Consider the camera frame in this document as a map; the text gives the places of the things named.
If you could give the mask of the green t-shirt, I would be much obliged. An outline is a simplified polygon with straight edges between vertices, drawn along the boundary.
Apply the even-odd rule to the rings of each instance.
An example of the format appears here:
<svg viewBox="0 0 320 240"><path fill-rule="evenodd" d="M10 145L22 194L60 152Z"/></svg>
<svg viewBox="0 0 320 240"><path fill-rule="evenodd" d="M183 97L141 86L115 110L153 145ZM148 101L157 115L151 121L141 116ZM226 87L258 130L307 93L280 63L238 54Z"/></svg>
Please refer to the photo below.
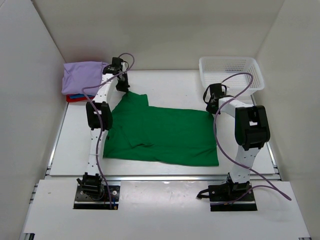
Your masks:
<svg viewBox="0 0 320 240"><path fill-rule="evenodd" d="M219 166L214 117L205 111L150 106L128 92L112 111L103 157L190 167Z"/></svg>

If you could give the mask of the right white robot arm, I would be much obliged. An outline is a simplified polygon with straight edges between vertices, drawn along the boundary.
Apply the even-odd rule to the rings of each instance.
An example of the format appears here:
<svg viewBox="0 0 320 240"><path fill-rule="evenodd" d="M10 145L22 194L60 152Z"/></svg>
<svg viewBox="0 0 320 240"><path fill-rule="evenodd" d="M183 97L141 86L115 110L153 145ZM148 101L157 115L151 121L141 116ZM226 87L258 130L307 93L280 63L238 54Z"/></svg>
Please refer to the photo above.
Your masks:
<svg viewBox="0 0 320 240"><path fill-rule="evenodd" d="M227 174L225 183L212 185L212 193L224 194L229 200L236 200L250 188L250 175L257 154L270 140L270 129L265 107L254 106L227 95L227 87L214 83L207 87L203 94L206 111L217 120L220 113L234 118L234 137L238 144L233 167Z"/></svg>

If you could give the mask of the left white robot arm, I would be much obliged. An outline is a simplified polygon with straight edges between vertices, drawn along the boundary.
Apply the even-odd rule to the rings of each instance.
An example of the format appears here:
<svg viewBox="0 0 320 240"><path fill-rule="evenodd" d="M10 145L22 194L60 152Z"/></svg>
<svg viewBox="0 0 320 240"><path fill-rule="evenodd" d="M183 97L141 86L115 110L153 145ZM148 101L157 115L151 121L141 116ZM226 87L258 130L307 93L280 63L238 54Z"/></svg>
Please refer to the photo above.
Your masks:
<svg viewBox="0 0 320 240"><path fill-rule="evenodd" d="M77 182L83 193L93 199L99 199L110 193L99 159L102 156L103 140L113 126L109 101L114 90L124 93L129 91L127 72L131 67L121 55L113 57L111 63L102 68L99 82L81 89L87 99L85 110L91 136L88 165L82 178L78 178Z"/></svg>

